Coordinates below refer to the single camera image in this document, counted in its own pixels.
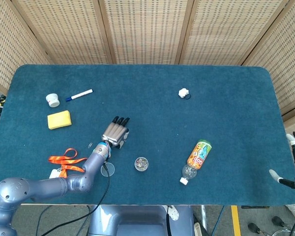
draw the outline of orange lanyard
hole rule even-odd
[[[66,154],[69,151],[74,151],[74,156],[66,156]],[[62,156],[50,156],[48,160],[49,160],[49,162],[54,163],[54,164],[61,164],[61,173],[60,173],[59,177],[66,178],[67,177],[67,170],[84,172],[84,170],[81,169],[80,167],[66,165],[66,164],[79,163],[79,162],[84,161],[84,160],[87,159],[87,158],[81,158],[81,159],[72,160],[72,158],[76,157],[77,155],[78,155],[78,152],[74,148],[68,148],[65,151],[64,155],[62,155]]]

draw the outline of yellow floor stripe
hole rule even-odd
[[[232,209],[234,236],[240,236],[241,234],[240,234],[240,225],[239,225],[237,206],[231,206],[231,209]]]

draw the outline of blue table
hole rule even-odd
[[[191,98],[178,96],[189,89]],[[93,93],[65,102],[65,98]],[[45,96],[55,92],[60,105]],[[72,125],[49,130],[47,115],[69,110]],[[282,205],[295,192],[268,173],[293,179],[294,168],[269,73],[260,67],[197,65],[25,65],[15,73],[0,119],[0,180],[46,179],[59,166],[48,162],[75,148],[78,157],[100,141],[114,116],[130,117],[104,204]],[[187,186],[181,169],[199,139],[212,150]],[[134,160],[149,161],[146,172]],[[107,179],[95,178],[88,194],[69,194],[55,204],[94,204]]]

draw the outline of colorful label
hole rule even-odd
[[[187,160],[188,165],[197,170],[200,169],[211,148],[212,146],[210,145],[210,143],[204,140],[200,140]]]

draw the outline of plastic bottle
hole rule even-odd
[[[203,139],[198,141],[187,160],[187,165],[182,168],[181,183],[186,185],[190,179],[197,175],[197,170],[201,168],[211,149],[212,146],[208,141]]]

